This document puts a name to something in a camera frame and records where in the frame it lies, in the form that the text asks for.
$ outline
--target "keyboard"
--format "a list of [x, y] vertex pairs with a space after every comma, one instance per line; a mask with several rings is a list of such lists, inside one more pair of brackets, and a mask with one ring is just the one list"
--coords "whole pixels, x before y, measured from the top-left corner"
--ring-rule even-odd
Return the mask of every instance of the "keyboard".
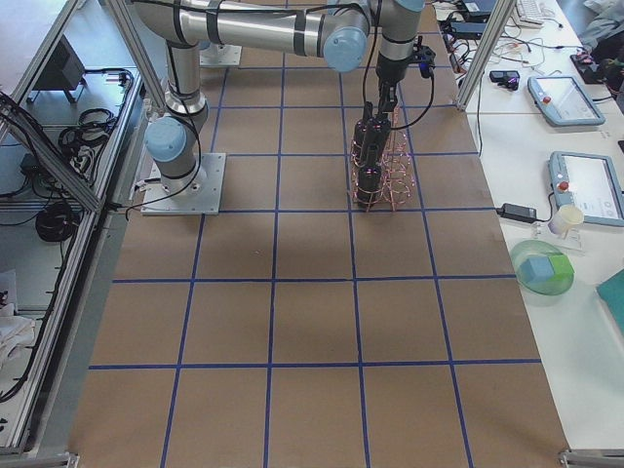
[[520, 27], [539, 28], [544, 25], [544, 16], [536, 0], [517, 0], [512, 19]]

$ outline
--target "blue box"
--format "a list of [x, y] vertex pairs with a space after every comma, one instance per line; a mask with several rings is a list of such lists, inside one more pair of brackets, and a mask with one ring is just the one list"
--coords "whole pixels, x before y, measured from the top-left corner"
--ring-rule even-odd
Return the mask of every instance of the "blue box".
[[615, 323], [624, 333], [624, 270], [598, 286], [597, 291], [598, 295], [606, 302]]

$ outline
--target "metal mounting plate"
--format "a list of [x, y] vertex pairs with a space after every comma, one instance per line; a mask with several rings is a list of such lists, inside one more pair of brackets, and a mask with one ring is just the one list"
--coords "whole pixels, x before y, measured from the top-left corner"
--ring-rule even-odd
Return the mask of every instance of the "metal mounting plate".
[[[154, 200], [166, 197], [168, 193], [160, 183], [150, 184], [145, 190], [143, 200], [147, 205], [141, 207], [141, 212], [144, 215], [217, 215], [221, 202], [225, 153], [202, 153], [202, 167], [208, 178], [199, 192], [155, 202]], [[155, 164], [149, 176], [160, 177], [160, 171]]]
[[241, 46], [223, 46], [216, 54], [209, 53], [208, 49], [201, 51], [199, 53], [199, 66], [200, 68], [238, 66], [241, 64], [242, 51], [243, 48]]

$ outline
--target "paper cup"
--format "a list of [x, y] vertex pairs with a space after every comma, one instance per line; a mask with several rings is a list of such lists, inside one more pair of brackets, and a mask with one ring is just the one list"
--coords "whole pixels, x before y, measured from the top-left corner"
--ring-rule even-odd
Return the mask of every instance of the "paper cup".
[[574, 205], [562, 205], [548, 223], [553, 234], [563, 236], [567, 231], [583, 223], [585, 215]]

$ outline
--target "screen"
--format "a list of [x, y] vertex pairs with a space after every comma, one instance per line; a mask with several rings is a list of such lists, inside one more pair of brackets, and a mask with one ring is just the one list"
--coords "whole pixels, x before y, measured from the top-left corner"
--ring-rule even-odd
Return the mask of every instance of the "screen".
[[551, 98], [548, 105], [555, 107], [564, 121], [596, 119], [598, 115], [591, 108], [582, 91], [570, 78], [539, 78], [539, 86]]
[[618, 197], [604, 159], [565, 156], [568, 191], [574, 205], [586, 216], [620, 219]]

